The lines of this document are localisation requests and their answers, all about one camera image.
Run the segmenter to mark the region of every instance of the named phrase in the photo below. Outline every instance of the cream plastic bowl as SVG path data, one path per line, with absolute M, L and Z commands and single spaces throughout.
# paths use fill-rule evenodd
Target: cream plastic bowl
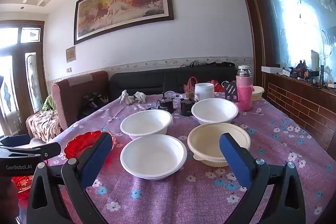
M 129 142 L 120 154 L 123 168 L 147 180 L 164 179 L 179 170 L 187 159 L 184 144 L 169 135 L 149 135 Z
M 252 91 L 252 102 L 260 100 L 263 92 L 265 91 L 261 86 L 254 85 L 253 88 L 254 91 Z
M 171 120 L 171 114 L 165 110 L 145 110 L 125 118 L 120 130 L 132 140 L 151 134 L 166 134 Z
M 194 104 L 191 113 L 200 124 L 230 123 L 237 116 L 238 107 L 233 102 L 222 98 L 209 98 Z
M 241 147 L 250 148 L 250 136 L 242 128 L 230 123 L 203 124 L 191 130 L 187 139 L 189 149 L 194 152 L 194 159 L 213 167 L 228 166 L 219 148 L 219 138 L 227 132 Z

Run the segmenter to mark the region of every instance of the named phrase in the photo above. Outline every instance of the black leather sofa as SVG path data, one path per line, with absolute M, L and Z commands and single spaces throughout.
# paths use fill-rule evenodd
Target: black leather sofa
M 237 69 L 232 63 L 221 66 L 199 66 L 172 69 L 157 69 L 138 72 L 123 72 L 112 75 L 109 82 L 109 101 L 117 99 L 123 90 L 129 95 L 140 91 L 146 95 L 161 94 L 168 90 L 183 93 L 183 85 L 195 76 L 200 83 L 217 80 L 233 81 Z

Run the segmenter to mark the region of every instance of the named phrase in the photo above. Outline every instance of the framed painting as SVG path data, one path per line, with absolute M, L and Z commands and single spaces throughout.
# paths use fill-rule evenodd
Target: framed painting
M 74 45 L 123 28 L 173 19 L 172 0 L 79 0 Z

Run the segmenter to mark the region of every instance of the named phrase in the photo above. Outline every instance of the white wall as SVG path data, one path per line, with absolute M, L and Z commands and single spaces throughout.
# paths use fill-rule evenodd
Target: white wall
M 77 60 L 66 63 L 73 46 L 77 0 L 52 0 L 46 21 L 46 80 L 109 66 L 183 57 L 253 57 L 244 0 L 173 0 L 173 21 L 111 32 L 76 45 Z M 71 67 L 72 73 L 66 73 Z
M 48 15 L 29 12 L 0 12 L 0 20 L 39 20 L 46 21 Z

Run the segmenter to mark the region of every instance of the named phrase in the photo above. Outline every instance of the table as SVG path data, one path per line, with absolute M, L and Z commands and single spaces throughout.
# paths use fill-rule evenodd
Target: table
M 224 94 L 216 93 L 222 98 Z M 213 168 L 193 158 L 186 143 L 189 132 L 199 125 L 193 116 L 180 115 L 180 102 L 174 100 L 175 113 L 167 134 L 180 139 L 188 157 L 184 166 L 170 177 L 148 181 L 127 173 L 120 164 L 120 152 L 131 139 L 120 131 L 120 123 L 132 113 L 154 106 L 159 95 L 147 96 L 145 104 L 120 105 L 109 103 L 82 119 L 53 142 L 62 149 L 68 141 L 87 131 L 112 132 L 118 144 L 110 153 L 92 187 L 87 192 L 109 223 L 148 224 L 222 224 L 246 192 L 229 167 Z M 305 130 L 264 99 L 253 102 L 248 112 L 240 112 L 233 120 L 251 137 L 250 153 L 262 157 L 268 164 L 295 163 L 305 199 L 307 223 L 314 223 L 336 190 L 336 162 Z M 52 158 L 51 165 L 65 163 L 63 154 Z M 268 186 L 251 223 L 257 223 L 270 196 Z M 64 200 L 75 223 L 77 214 L 62 189 Z

